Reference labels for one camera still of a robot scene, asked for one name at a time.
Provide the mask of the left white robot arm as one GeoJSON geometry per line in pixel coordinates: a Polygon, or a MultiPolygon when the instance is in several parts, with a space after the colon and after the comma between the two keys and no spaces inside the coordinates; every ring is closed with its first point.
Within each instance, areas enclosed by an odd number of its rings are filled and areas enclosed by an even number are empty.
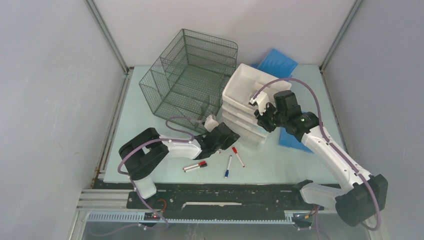
{"type": "Polygon", "coordinates": [[[118,173],[129,177],[138,201],[145,208],[153,208],[158,202],[157,188],[151,173],[166,158],[203,160],[231,147],[240,135],[225,123],[212,130],[190,138],[171,138],[161,135],[154,127],[147,128],[118,151],[121,162],[118,173]]]}

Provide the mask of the blue cap whiteboard marker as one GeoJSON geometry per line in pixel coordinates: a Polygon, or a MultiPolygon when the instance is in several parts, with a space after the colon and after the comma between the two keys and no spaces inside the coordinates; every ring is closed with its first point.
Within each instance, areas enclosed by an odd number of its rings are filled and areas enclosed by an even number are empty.
{"type": "Polygon", "coordinates": [[[225,174],[224,174],[225,179],[227,179],[229,177],[232,159],[233,159],[233,156],[230,155],[229,158],[228,158],[228,163],[227,163],[226,171],[225,171],[225,174]]]}

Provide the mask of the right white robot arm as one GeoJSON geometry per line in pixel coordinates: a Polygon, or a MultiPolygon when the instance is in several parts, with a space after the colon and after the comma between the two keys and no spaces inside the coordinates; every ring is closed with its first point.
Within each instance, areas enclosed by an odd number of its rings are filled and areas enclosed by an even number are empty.
{"type": "Polygon", "coordinates": [[[277,92],[273,98],[274,103],[271,103],[265,92],[258,91],[249,100],[251,106],[257,107],[254,112],[257,124],[267,132],[285,129],[323,160],[339,185],[336,188],[304,180],[294,186],[291,204],[297,209],[313,204],[336,210],[351,227],[376,216],[378,227],[381,211],[386,206],[387,179],[382,174],[372,175],[355,162],[331,139],[317,115],[301,110],[291,90],[277,92]]]}

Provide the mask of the white plastic drawer organizer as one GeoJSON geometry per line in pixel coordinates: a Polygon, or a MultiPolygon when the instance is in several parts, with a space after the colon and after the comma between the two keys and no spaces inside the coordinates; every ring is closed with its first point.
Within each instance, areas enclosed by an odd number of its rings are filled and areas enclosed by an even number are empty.
{"type": "Polygon", "coordinates": [[[267,103],[275,104],[274,94],[292,87],[291,83],[282,80],[262,89],[276,79],[242,63],[228,80],[222,92],[221,121],[240,135],[241,143],[257,147],[266,142],[269,133],[257,125],[255,111],[263,113],[267,103]]]}

